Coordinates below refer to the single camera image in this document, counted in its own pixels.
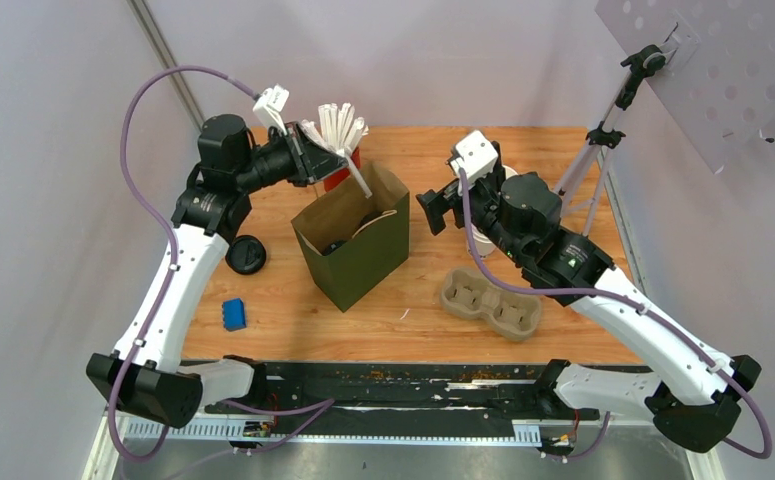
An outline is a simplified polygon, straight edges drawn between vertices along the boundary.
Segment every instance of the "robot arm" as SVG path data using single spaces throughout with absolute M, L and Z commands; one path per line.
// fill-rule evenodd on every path
M 231 356 L 181 367 L 181 349 L 211 274 L 251 211 L 249 194 L 281 180 L 312 185 L 346 166 L 343 157 L 314 143 L 297 123 L 282 126 L 284 130 L 270 128 L 263 146 L 254 144 L 245 122 L 235 115 L 213 117 L 202 126 L 201 160 L 172 216 L 178 265 L 151 328 L 137 345 L 119 391 L 119 410 L 180 428 L 199 408 L 253 390 L 257 380 L 250 360 Z M 87 376 L 105 399 L 172 268 L 171 253 L 167 246 L 149 293 L 113 352 L 93 354 L 87 364 Z
M 587 237 L 560 225 L 561 198 L 536 173 L 505 180 L 499 146 L 481 132 L 461 140 L 447 164 L 463 169 L 469 183 L 473 225 L 505 253 L 534 288 L 592 288 L 613 292 L 645 305 L 637 311 L 595 295 L 556 295 L 570 307 L 611 332 L 637 354 L 652 373 L 597 370 L 553 360 L 538 384 L 547 387 L 538 399 L 550 410 L 598 408 L 639 419 L 651 419 L 675 443 L 705 452 L 725 438 L 740 415 L 739 395 L 703 363 L 678 337 L 645 316 L 658 313 L 713 358 L 719 369 L 747 390 L 760 366 L 752 358 L 730 358 L 706 345 L 670 319 L 616 268 L 611 258 Z M 445 228 L 452 210 L 464 227 L 458 180 L 439 192 L 417 195 L 434 235 Z

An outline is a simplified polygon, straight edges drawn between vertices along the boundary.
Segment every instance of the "wooden tabletop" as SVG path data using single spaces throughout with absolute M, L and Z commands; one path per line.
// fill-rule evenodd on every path
M 564 173 L 584 142 L 582 128 L 486 128 L 498 140 L 505 165 L 537 171 L 550 187 Z M 445 165 L 452 146 L 470 129 L 459 127 L 376 127 L 361 143 L 361 159 L 393 171 L 411 196 L 437 190 L 453 175 Z M 255 132 L 263 141 L 264 132 Z M 589 198 L 595 168 L 576 202 Z M 240 234 L 258 237 L 269 252 L 266 266 L 240 276 L 225 262 L 212 276 L 184 343 L 185 358 L 236 354 L 260 360 L 546 363 L 563 358 L 580 363 L 638 363 L 637 357 L 598 325 L 543 298 L 534 336 L 510 342 L 481 320 L 453 317 L 438 295 L 446 273 L 471 266 L 463 230 L 449 223 L 434 237 L 419 204 L 411 202 L 410 258 L 348 312 L 341 313 L 314 285 L 302 257 L 292 219 L 312 202 L 316 187 L 278 184 L 252 195 L 252 213 Z M 580 229 L 586 210 L 564 220 Z M 607 199 L 599 207 L 590 238 L 628 271 Z M 500 252 L 487 260 L 491 270 L 512 284 L 528 286 Z M 248 327 L 222 328 L 222 302 L 242 298 Z

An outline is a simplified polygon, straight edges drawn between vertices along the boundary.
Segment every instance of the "wooden table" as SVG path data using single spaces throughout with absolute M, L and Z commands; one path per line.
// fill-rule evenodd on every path
M 598 325 L 543 299 L 534 336 L 512 343 L 480 320 L 446 314 L 438 294 L 446 273 L 472 265 L 463 230 L 453 224 L 434 237 L 413 195 L 439 189 L 453 176 L 444 164 L 452 146 L 470 129 L 458 127 L 378 127 L 361 144 L 363 161 L 386 166 L 411 192 L 410 258 L 348 312 L 340 311 L 314 285 L 290 226 L 317 195 L 314 187 L 278 184 L 252 195 L 253 211 L 241 234 L 266 245 L 269 261 L 259 273 L 240 276 L 222 262 L 211 278 L 184 343 L 186 358 L 237 354 L 261 360 L 395 361 L 465 363 L 546 363 L 564 358 L 581 363 L 638 363 L 637 357 Z M 582 128 L 486 128 L 502 146 L 506 165 L 537 171 L 552 186 L 584 142 Z M 255 132 L 263 141 L 264 132 Z M 589 198 L 598 169 L 588 176 L 576 202 Z M 564 220 L 581 228 L 586 210 Z M 599 207 L 591 239 L 628 271 L 607 199 Z M 503 280 L 522 286 L 500 252 L 487 259 Z M 222 302 L 240 297 L 248 328 L 222 328 Z

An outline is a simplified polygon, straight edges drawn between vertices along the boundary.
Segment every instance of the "black round lid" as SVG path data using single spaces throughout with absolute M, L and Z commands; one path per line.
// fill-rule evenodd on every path
M 225 261 L 231 270 L 240 275 L 251 275 L 266 264 L 266 248 L 257 238 L 242 235 L 234 239 L 225 255 Z

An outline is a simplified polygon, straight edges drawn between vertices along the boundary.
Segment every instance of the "white wall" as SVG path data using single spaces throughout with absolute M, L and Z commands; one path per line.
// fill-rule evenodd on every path
M 118 165 L 125 107 L 157 70 L 124 1 L 0 2 L 0 479 L 86 462 L 104 406 L 86 362 L 124 331 L 164 246 Z M 168 84 L 140 110 L 129 158 L 171 210 L 195 133 Z
M 179 63 L 280 83 L 288 120 L 349 101 L 372 125 L 587 125 L 624 75 L 595 0 L 149 4 Z M 236 92 L 188 82 L 205 115 L 253 118 Z
M 758 142 L 714 176 L 648 88 L 620 125 L 614 175 L 647 289 L 711 345 L 762 364 L 752 393 L 775 436 L 775 144 Z M 775 137 L 775 120 L 765 131 Z M 760 449 L 744 410 L 732 437 Z M 729 479 L 775 478 L 775 453 L 719 452 Z

